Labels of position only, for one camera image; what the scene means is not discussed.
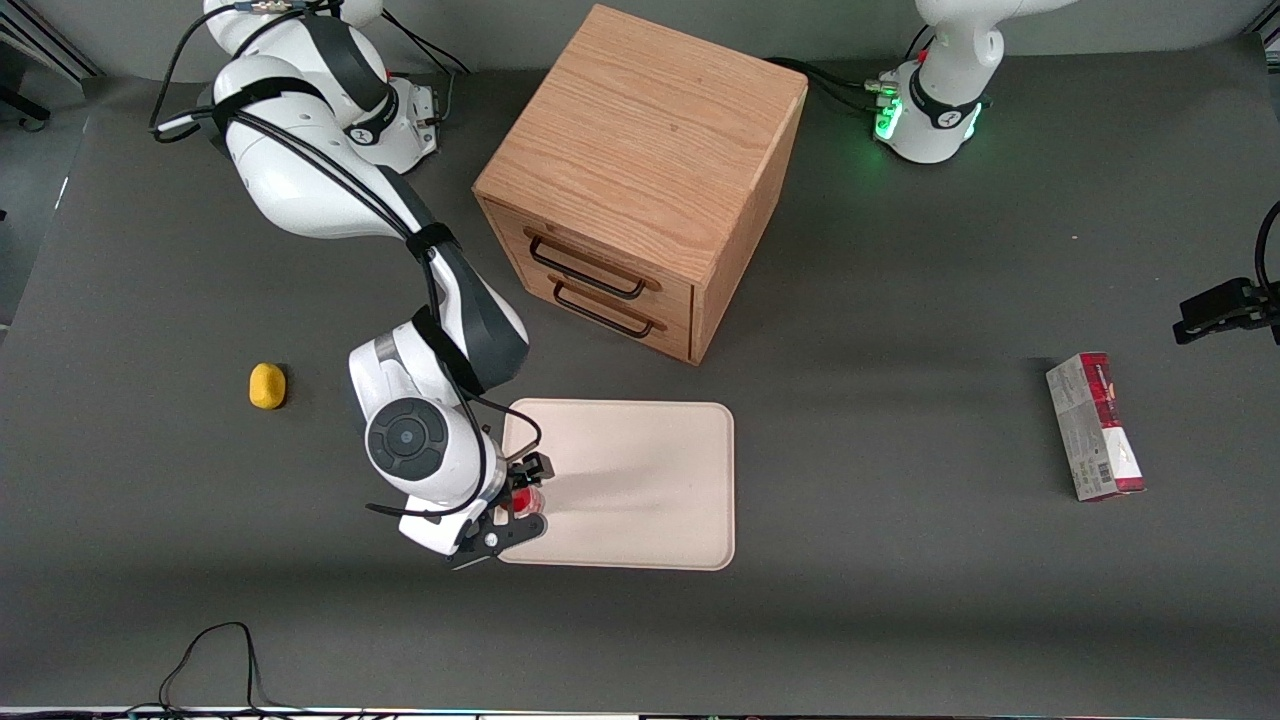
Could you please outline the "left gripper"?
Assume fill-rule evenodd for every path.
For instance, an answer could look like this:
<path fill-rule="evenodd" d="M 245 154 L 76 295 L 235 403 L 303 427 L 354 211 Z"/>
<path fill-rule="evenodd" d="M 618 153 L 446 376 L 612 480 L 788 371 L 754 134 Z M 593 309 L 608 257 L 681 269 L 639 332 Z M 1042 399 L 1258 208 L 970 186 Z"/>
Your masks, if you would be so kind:
<path fill-rule="evenodd" d="M 1260 322 L 1270 328 L 1280 345 L 1279 283 L 1260 288 L 1247 278 L 1233 278 L 1179 304 L 1181 319 L 1172 325 L 1176 345 L 1185 346 L 1210 334 L 1225 331 L 1253 331 Z"/>

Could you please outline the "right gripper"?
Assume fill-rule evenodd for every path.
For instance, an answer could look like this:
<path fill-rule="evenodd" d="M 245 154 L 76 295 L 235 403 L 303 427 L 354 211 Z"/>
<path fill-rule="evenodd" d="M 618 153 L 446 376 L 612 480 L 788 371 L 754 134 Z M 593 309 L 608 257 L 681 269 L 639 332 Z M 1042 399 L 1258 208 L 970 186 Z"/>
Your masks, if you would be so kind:
<path fill-rule="evenodd" d="M 506 488 L 511 493 L 540 487 L 544 480 L 554 477 L 556 470 L 550 459 L 541 452 L 507 459 Z M 406 500 L 406 512 L 460 509 L 439 518 L 408 514 L 399 519 L 398 529 L 424 548 L 452 557 L 453 570 L 498 559 L 504 551 L 534 541 L 547 532 L 547 519 L 540 512 L 530 512 L 522 518 L 509 515 L 506 523 L 495 523 L 497 509 L 489 506 L 504 500 L 504 495 L 503 489 L 483 491 L 477 498 L 467 503 L 463 501 L 468 493 L 447 496 L 445 500 L 426 500 L 411 495 Z"/>

